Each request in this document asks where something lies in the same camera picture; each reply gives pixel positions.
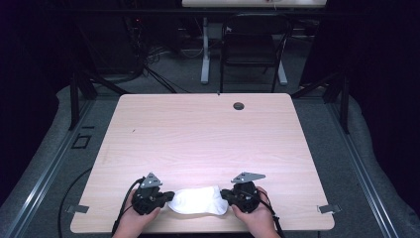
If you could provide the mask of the person's left hand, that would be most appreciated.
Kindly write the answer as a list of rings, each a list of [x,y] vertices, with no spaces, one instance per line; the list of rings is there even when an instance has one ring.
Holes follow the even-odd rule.
[[[114,234],[142,234],[145,228],[154,221],[160,212],[160,208],[155,208],[150,214],[140,215],[135,211],[132,205],[132,197],[135,191],[132,190],[126,201],[123,215],[120,218],[119,225]]]

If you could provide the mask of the black metal stand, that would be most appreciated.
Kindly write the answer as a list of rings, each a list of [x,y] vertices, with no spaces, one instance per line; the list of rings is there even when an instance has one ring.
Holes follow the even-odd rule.
[[[349,133],[348,128],[348,111],[349,111],[349,81],[343,76],[342,92],[341,92],[341,107],[340,107],[340,124],[346,134]]]
[[[79,100],[78,100],[78,85],[77,85],[77,74],[74,73],[70,79],[70,125],[68,130],[71,131],[75,128],[79,121]]]

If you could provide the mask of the metal floor rail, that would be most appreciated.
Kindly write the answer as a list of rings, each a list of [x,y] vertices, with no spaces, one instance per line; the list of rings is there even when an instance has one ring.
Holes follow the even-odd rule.
[[[334,118],[334,124],[342,140],[344,141],[346,148],[349,151],[350,163],[352,164],[359,185],[364,192],[367,203],[382,233],[383,238],[400,238],[388,212],[385,209],[382,199],[380,198],[374,184],[372,183],[371,177],[368,174],[367,168],[356,147],[356,144],[353,141],[352,135],[346,133],[340,123],[339,110],[335,105],[331,104],[327,104],[326,107],[331,116]]]
[[[0,207],[0,238],[90,238],[70,230],[99,146],[112,103],[87,101],[81,119],[67,129],[67,107],[61,106],[52,127],[19,180]]]

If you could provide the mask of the black folding chair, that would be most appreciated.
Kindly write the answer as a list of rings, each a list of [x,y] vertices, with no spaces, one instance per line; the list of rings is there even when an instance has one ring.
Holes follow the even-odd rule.
[[[219,91],[224,91],[224,67],[263,67],[274,69],[271,92],[279,80],[278,70],[292,23],[274,13],[240,13],[222,25]]]

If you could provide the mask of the white desk leg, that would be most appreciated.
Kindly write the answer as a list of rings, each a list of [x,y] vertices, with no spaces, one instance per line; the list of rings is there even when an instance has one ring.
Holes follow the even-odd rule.
[[[207,84],[209,82],[209,72],[210,72],[210,54],[209,54],[209,38],[208,38],[208,20],[203,19],[203,60],[201,68],[201,77],[200,82],[202,84]]]
[[[283,86],[286,86],[288,84],[288,80],[287,80],[286,73],[285,73],[284,66],[283,66],[282,62],[279,63],[279,68],[278,68],[277,74],[278,74],[279,83]]]

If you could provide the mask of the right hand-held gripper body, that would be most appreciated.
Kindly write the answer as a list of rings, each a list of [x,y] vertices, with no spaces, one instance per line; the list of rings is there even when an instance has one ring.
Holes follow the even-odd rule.
[[[242,172],[235,176],[231,183],[234,185],[229,196],[229,204],[235,204],[242,212],[250,213],[259,206],[259,192],[254,184],[257,179],[264,179],[265,175]]]

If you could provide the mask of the person's right hand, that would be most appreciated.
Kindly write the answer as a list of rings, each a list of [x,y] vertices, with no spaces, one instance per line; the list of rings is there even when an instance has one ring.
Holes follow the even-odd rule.
[[[261,202],[251,213],[242,212],[235,204],[231,206],[235,216],[241,220],[253,234],[277,233],[272,218],[272,213],[268,206],[267,192],[260,186],[257,187]]]

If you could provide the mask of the metal table bracket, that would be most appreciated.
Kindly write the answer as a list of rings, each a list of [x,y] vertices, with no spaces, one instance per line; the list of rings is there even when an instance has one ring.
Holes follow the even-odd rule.
[[[327,204],[327,205],[319,206],[318,210],[322,214],[325,214],[325,213],[335,214],[335,213],[340,212],[342,208],[338,204]]]
[[[86,213],[89,207],[85,205],[70,205],[65,211],[67,213],[75,214],[75,213]]]

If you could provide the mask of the white sock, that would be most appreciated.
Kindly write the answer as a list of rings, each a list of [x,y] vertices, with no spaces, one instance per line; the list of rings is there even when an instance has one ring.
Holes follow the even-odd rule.
[[[218,185],[178,190],[168,207],[179,214],[224,215],[229,207]]]

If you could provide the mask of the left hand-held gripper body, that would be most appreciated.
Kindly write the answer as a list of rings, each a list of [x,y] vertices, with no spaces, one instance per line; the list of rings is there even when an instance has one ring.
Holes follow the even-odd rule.
[[[145,215],[150,214],[157,207],[163,207],[165,197],[159,191],[161,185],[162,182],[153,173],[142,178],[132,198],[134,210],[140,215]]]

